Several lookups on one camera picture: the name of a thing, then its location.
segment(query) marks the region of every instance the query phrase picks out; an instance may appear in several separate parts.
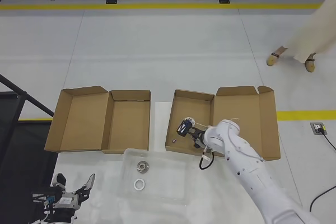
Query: white table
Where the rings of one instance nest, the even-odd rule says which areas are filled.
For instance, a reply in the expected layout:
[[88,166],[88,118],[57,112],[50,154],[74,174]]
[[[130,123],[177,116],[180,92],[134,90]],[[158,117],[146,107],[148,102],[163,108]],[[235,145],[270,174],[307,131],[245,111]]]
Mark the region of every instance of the white table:
[[[171,102],[152,103],[150,150],[165,151],[170,109]],[[116,193],[123,155],[106,155],[99,151],[61,153],[54,174],[64,174],[68,192],[77,190],[91,174],[96,174],[90,198],[76,212],[76,224],[264,223],[257,207],[229,172],[223,159],[200,171],[199,157],[192,157],[197,162],[197,169],[192,183],[193,196],[187,206],[118,198]]]

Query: white ring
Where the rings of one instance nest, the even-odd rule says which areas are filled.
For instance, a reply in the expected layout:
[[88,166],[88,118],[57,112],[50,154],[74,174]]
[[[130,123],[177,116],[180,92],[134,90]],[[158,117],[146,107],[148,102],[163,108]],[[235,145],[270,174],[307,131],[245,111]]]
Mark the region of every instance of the white ring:
[[[143,184],[143,186],[142,186],[141,188],[138,188],[138,187],[136,186],[136,184],[137,184],[138,181],[141,181],[142,184]],[[135,180],[133,186],[134,186],[134,188],[135,188],[136,190],[143,190],[144,186],[146,186],[146,183],[144,182],[143,179],[139,178],[139,179]]]

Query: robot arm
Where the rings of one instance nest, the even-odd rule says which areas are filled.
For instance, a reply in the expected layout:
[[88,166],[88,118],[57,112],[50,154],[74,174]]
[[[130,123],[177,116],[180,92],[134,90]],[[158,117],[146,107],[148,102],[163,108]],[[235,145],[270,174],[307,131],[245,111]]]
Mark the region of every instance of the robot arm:
[[[189,133],[190,126],[193,125],[193,119],[185,119],[177,130],[178,134],[183,136],[182,132]],[[188,130],[182,131],[182,126],[188,127]],[[250,195],[266,224],[320,223],[276,184],[266,162],[246,140],[238,136],[240,130],[236,123],[222,120],[218,126],[209,127],[205,132],[194,129],[192,137],[196,145],[225,155],[228,167]]]

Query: person's leg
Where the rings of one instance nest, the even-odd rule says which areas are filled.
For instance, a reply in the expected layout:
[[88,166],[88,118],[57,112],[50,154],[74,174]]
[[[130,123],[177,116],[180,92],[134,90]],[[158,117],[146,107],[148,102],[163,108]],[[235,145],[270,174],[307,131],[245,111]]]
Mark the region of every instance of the person's leg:
[[310,54],[310,56],[305,61],[305,68],[308,72],[314,72],[315,70],[315,56],[316,53]]
[[279,47],[275,52],[272,52],[269,58],[267,59],[268,66],[273,66],[280,55],[285,52],[287,48],[284,48],[284,46]]

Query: yellow floor line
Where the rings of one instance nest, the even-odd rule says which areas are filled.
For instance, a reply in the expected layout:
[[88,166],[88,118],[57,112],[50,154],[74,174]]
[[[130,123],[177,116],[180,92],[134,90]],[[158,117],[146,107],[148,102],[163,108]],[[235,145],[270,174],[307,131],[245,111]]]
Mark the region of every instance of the yellow floor line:
[[0,10],[146,10],[146,9],[263,9],[306,10],[321,4],[0,4]]
[[[289,120],[336,120],[336,110],[278,111],[277,118],[280,122]],[[52,118],[22,118],[19,120],[52,120]]]
[[20,118],[19,121],[31,121],[31,120],[52,120],[52,118]]

